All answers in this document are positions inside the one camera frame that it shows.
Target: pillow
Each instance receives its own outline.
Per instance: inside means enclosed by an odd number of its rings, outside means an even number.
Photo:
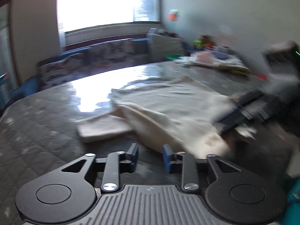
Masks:
[[[130,39],[96,44],[90,49],[91,74],[133,66],[133,43]]]
[[[67,83],[70,81],[78,80],[81,78],[84,78],[85,76],[81,74],[80,72],[68,74],[65,76],[59,76],[59,75],[54,75],[54,76],[49,76],[48,78],[44,79],[44,86],[42,86],[42,90],[61,85],[63,83]]]
[[[149,38],[150,59],[154,63],[166,61],[166,56],[170,54],[185,55],[179,38],[156,34],[147,34],[147,38]]]
[[[44,90],[55,85],[87,77],[89,76],[89,71],[84,66],[83,54],[78,53],[60,61],[40,66],[39,75],[41,87]]]

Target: black electronic device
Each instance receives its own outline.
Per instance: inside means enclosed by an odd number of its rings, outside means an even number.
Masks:
[[[273,74],[300,76],[300,51],[294,41],[273,44],[263,52]]]
[[[250,171],[219,156],[195,159],[163,148],[168,173],[181,173],[181,186],[124,185],[138,145],[96,159],[86,154],[22,186],[15,203],[25,225],[223,225],[268,224],[285,209],[285,193]],[[101,194],[93,187],[104,172]]]
[[[266,123],[299,98],[300,87],[296,83],[269,83],[265,89],[254,89],[235,101],[235,106],[215,120],[220,134],[226,134],[239,125],[252,122]]]

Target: couch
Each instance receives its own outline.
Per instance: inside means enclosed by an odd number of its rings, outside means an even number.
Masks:
[[[185,55],[181,40],[156,34],[147,34],[147,38],[143,39],[107,41],[63,52],[38,62],[37,76],[26,80],[14,93],[14,99],[94,74],[164,61],[168,54]]]

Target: gray mattress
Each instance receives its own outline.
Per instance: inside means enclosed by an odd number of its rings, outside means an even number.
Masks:
[[[174,67],[166,69],[149,64],[142,74],[149,77],[178,77],[189,74],[224,95],[252,88],[261,83],[255,77],[217,73],[200,67]],[[101,87],[87,84],[85,87]],[[108,141],[83,144],[80,142],[75,120],[99,114],[110,109],[109,102],[98,103],[100,108],[81,112],[74,84],[66,83],[31,95],[14,103],[0,121],[0,224],[20,224],[14,197],[26,182],[58,168],[85,153],[95,153],[97,158],[115,151],[126,151],[137,140],[133,136],[121,136]],[[102,173],[98,174],[96,187],[100,187]],[[170,185],[178,184],[179,175],[167,174],[162,155],[139,145],[139,161],[133,174],[122,174],[123,184]]]

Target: ribbed rubber pad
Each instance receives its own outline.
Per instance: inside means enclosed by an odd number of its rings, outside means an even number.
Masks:
[[[94,209],[72,225],[224,225],[197,195],[184,194],[175,185],[125,185],[103,195]]]

